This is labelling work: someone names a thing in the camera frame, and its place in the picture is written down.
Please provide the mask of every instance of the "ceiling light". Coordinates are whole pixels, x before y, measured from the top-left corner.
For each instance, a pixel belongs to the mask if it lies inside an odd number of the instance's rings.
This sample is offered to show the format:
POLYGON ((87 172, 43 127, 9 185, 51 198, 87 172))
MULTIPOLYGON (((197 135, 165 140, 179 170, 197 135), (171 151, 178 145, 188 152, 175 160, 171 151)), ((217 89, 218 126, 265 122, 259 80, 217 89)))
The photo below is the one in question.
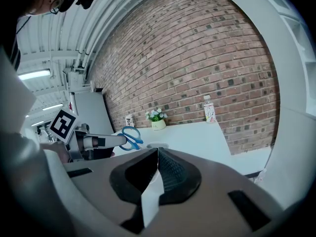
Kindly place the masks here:
POLYGON ((44 76, 50 76, 49 69, 39 70, 39 71, 30 72, 30 73, 26 73, 26 74, 21 74, 21 75, 19 75, 19 79, 27 80, 27 79, 31 79, 31 78, 44 77, 44 76))
POLYGON ((41 122, 38 122, 38 123, 32 124, 31 126, 36 126, 36 125, 38 125, 38 124, 43 124, 43 123, 44 123, 44 121, 41 121, 41 122))
POLYGON ((53 109, 53 108, 57 108, 57 107, 60 107, 60 106, 64 106, 63 104, 59 104, 59 105, 54 105, 54 106, 51 106, 51 107, 46 107, 43 109, 43 111, 46 111, 46 110, 49 110, 49 109, 53 109))

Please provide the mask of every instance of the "water bottle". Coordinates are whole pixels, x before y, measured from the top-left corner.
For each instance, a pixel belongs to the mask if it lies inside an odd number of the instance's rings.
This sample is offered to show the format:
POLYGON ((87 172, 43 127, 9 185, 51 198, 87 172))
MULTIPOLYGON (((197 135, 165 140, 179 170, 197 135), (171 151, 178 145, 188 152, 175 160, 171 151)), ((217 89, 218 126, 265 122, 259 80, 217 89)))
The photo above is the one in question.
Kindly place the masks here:
POLYGON ((204 112, 205 112, 205 117, 206 117, 206 123, 214 123, 216 122, 216 117, 215 117, 214 104, 211 101, 211 97, 209 95, 206 95, 203 98, 205 100, 204 112))

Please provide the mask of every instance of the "blue scissors handle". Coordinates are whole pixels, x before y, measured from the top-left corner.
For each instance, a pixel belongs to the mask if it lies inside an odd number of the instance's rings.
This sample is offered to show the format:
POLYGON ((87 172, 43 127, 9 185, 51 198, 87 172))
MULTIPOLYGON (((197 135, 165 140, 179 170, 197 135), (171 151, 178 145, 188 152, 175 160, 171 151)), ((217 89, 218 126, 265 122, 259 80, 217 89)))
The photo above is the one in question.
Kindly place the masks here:
POLYGON ((120 148, 122 148, 123 150, 126 150, 126 151, 130 151, 130 150, 133 150, 133 149, 136 149, 136 150, 139 150, 139 146, 137 145, 137 143, 140 143, 140 144, 143 144, 144 141, 141 139, 140 137, 140 132, 138 129, 136 129, 135 127, 132 127, 132 126, 125 126, 123 127, 122 129, 122 133, 119 133, 118 136, 125 136, 126 139, 127 139, 127 142, 131 145, 130 148, 125 148, 123 146, 120 146, 120 148), (132 129, 134 131, 136 131, 138 133, 138 137, 135 138, 134 136, 128 134, 125 132, 126 129, 132 129))

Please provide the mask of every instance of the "flower pot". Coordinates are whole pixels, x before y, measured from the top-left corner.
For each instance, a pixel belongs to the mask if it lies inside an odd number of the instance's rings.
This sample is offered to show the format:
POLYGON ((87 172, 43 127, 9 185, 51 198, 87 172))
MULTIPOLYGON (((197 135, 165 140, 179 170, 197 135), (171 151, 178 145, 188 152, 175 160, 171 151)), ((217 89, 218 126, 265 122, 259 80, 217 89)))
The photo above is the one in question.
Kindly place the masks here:
POLYGON ((164 122, 164 120, 159 120, 159 121, 155 121, 152 122, 152 128, 154 131, 158 131, 158 130, 162 130, 166 127, 166 123, 164 122))

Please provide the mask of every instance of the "brick wall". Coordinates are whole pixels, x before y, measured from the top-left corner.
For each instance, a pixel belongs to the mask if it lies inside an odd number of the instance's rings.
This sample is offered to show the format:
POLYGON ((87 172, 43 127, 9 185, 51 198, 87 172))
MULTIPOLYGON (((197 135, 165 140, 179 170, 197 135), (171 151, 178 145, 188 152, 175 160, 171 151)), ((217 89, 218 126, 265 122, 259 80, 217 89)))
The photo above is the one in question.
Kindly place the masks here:
POLYGON ((232 154, 273 142, 277 74, 254 25, 230 0, 146 0, 102 47, 91 79, 104 87, 115 130, 134 113, 166 110, 168 125, 204 121, 209 94, 232 154))

